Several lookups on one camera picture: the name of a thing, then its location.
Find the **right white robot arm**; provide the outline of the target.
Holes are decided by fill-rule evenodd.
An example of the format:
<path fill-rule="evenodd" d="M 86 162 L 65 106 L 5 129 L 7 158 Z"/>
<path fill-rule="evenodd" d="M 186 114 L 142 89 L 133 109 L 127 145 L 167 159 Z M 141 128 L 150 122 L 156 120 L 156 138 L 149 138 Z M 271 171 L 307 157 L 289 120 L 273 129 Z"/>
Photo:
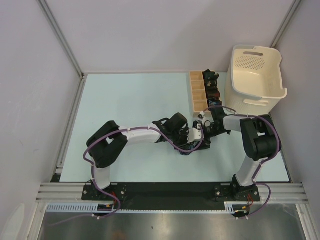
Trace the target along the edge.
<path fill-rule="evenodd" d="M 254 195 L 256 179 L 264 164 L 274 159 L 282 149 L 280 137 L 268 114 L 227 115 L 223 106 L 211 106 L 208 110 L 211 112 L 212 122 L 207 123 L 204 111 L 197 116 L 203 127 L 204 139 L 210 140 L 236 131 L 241 133 L 245 152 L 244 161 L 240 170 L 232 177 L 230 186 L 216 197 L 244 201 L 249 195 Z"/>

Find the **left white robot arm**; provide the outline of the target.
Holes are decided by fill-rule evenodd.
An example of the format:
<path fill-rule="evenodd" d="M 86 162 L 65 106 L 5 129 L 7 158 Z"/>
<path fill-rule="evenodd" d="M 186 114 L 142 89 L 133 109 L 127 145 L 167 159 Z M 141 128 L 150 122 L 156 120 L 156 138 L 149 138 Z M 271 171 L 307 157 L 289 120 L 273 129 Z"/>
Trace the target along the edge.
<path fill-rule="evenodd" d="M 108 121 L 87 140 L 87 150 L 83 154 L 92 167 L 91 181 L 95 184 L 93 194 L 100 200 L 110 196 L 110 166 L 127 146 L 167 142 L 181 154 L 188 155 L 200 148 L 203 140 L 202 125 L 196 122 L 193 128 L 189 128 L 188 120 L 179 112 L 171 118 L 132 128 L 120 127 L 115 121 Z"/>

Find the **navy floral patterned tie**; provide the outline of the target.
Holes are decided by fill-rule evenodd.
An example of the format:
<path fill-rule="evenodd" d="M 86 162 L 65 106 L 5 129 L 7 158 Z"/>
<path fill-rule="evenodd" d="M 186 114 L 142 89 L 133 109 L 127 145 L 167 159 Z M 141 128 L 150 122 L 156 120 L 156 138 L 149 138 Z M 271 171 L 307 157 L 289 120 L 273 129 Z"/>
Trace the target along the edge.
<path fill-rule="evenodd" d="M 189 155 L 195 151 L 201 150 L 203 147 L 203 143 L 198 142 L 192 142 L 187 143 L 183 146 L 183 154 Z"/>

